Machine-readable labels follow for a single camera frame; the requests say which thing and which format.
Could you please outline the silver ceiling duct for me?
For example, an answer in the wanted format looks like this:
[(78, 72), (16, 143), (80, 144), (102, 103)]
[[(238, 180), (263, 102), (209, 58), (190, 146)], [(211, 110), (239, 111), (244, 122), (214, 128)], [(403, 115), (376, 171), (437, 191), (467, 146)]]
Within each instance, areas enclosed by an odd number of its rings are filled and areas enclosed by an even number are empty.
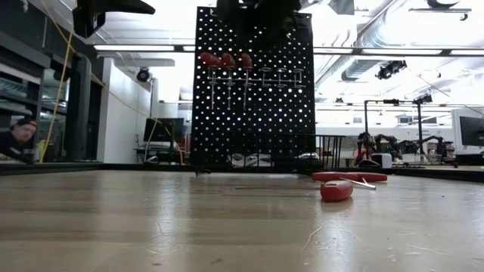
[[(377, 42), (377, 31), (380, 23), (375, 21), (365, 31), (358, 35), (354, 46), (359, 48), (371, 48), (374, 47)], [(348, 62), (347, 68), (341, 73), (341, 79), (344, 82), (354, 82), (362, 77), (364, 73), (371, 70), (380, 63), (380, 60), (376, 59), (364, 59), (353, 57)]]

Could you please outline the black post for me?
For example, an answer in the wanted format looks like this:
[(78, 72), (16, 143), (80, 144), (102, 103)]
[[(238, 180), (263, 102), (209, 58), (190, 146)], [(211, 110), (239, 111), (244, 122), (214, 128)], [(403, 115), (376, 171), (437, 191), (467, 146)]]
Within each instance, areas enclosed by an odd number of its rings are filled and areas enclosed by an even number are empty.
[(91, 61), (85, 55), (73, 55), (64, 138), (67, 161), (82, 160), (86, 155), (91, 71)]

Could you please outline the person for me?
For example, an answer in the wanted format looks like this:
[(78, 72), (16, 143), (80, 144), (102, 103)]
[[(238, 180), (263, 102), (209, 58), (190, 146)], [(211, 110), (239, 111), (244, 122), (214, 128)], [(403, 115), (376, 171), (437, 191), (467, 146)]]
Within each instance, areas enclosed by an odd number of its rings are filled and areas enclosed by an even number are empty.
[(34, 161), (23, 154), (23, 147), (36, 133), (36, 121), (20, 119), (8, 131), (0, 131), (0, 154), (28, 165)]

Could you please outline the ceiling light strip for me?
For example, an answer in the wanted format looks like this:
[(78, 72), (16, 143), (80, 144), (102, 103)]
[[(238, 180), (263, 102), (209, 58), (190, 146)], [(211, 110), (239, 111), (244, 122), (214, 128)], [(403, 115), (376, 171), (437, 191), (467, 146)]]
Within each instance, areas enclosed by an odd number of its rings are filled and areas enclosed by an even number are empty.
[(391, 57), (484, 57), (484, 49), (314, 48), (313, 54)]
[(99, 52), (193, 52), (194, 45), (95, 45)]

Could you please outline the dark shelving unit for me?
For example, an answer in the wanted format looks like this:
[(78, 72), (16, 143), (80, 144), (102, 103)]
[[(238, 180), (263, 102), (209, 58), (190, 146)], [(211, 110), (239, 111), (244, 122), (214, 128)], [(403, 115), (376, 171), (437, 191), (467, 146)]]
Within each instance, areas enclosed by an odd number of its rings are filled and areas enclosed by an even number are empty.
[[(67, 161), (64, 138), (74, 54), (92, 64), (84, 159)], [(0, 0), (0, 131), (20, 119), (36, 121), (23, 147), (34, 163), (95, 161), (104, 60), (93, 48), (28, 2)]]

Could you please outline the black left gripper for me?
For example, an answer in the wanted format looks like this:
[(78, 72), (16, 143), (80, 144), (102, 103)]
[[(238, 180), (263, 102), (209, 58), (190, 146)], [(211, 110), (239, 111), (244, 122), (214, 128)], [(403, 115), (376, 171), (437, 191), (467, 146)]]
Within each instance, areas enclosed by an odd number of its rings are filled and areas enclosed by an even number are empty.
[(105, 24), (105, 12), (155, 13), (155, 8), (142, 0), (76, 0), (76, 3), (72, 10), (73, 28), (83, 38), (91, 37)]

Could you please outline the black aluminium table frame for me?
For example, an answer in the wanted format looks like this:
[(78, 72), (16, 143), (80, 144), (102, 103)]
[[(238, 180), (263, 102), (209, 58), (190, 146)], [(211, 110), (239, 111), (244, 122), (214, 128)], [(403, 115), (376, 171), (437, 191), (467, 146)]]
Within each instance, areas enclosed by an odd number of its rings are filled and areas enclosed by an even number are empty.
[[(34, 175), (62, 172), (83, 172), (94, 170), (110, 171), (146, 171), (146, 172), (193, 172), (210, 173), (247, 173), (247, 174), (301, 174), (310, 175), (317, 171), (315, 167), (295, 169), (275, 167), (231, 168), (228, 166), (192, 166), (192, 165), (154, 165), (154, 164), (117, 164), (117, 163), (37, 163), (33, 165), (0, 163), (0, 176)], [(484, 184), (484, 169), (479, 167), (397, 167), (397, 168), (339, 168), (340, 172), (374, 172), (385, 175), (397, 175), (415, 178), (434, 178), (448, 181), (466, 181)]]

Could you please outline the black monitor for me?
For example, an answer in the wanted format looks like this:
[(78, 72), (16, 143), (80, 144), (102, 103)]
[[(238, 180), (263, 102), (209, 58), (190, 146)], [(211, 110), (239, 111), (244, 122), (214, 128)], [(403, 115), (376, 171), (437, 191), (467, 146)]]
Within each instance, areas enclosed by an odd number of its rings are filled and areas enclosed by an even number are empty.
[(461, 116), (460, 127), (463, 145), (484, 147), (484, 118)]
[(146, 119), (144, 141), (180, 142), (183, 135), (183, 118)]

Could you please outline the dark office desk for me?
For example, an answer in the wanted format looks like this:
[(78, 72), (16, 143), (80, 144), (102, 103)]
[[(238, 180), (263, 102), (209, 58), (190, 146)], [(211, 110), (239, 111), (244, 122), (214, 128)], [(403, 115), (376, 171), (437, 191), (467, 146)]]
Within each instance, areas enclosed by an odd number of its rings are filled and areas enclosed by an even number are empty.
[(180, 164), (183, 160), (183, 153), (180, 153), (175, 147), (154, 146), (154, 147), (137, 147), (134, 149), (137, 163), (168, 163)]

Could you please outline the black pipe stand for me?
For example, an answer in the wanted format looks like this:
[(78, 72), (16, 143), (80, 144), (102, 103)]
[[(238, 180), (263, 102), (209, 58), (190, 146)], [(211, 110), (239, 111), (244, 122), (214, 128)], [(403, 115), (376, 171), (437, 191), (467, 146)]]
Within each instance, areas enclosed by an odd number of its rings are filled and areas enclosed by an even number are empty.
[(422, 118), (421, 118), (421, 107), (424, 104), (422, 99), (417, 100), (399, 100), (399, 99), (382, 99), (382, 100), (365, 100), (364, 101), (364, 121), (365, 121), (365, 133), (368, 134), (368, 104), (391, 104), (393, 106), (398, 106), (400, 104), (413, 104), (417, 108), (417, 124), (418, 124), (418, 143), (420, 154), (424, 154), (423, 149), (423, 129), (422, 129)]

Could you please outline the white box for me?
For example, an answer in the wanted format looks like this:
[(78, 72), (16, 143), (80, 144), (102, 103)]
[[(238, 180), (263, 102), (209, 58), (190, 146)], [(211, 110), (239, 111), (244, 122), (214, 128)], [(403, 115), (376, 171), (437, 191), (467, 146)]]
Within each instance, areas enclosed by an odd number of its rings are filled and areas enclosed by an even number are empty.
[(390, 153), (373, 153), (371, 159), (382, 168), (392, 168), (392, 155)]

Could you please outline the black metal pegboard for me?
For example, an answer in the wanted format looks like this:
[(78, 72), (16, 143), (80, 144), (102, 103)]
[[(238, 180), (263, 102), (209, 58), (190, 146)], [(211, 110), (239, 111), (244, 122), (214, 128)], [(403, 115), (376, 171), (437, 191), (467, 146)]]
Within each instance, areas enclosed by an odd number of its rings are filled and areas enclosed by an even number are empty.
[[(297, 26), (290, 38), (271, 48), (254, 48), (237, 43), (234, 31), (216, 17), (215, 8), (198, 7), (194, 50), (191, 155), (195, 166), (228, 166), (227, 137), (232, 133), (315, 134), (315, 83), (312, 15), (296, 13)], [(222, 60), (229, 53), (241, 68), (241, 55), (250, 55), (253, 68), (304, 69), (302, 88), (262, 87), (252, 85), (243, 109), (244, 87), (231, 87), (228, 110), (228, 87), (215, 85), (214, 109), (211, 109), (211, 86), (206, 77), (208, 66), (200, 59), (203, 52)]]

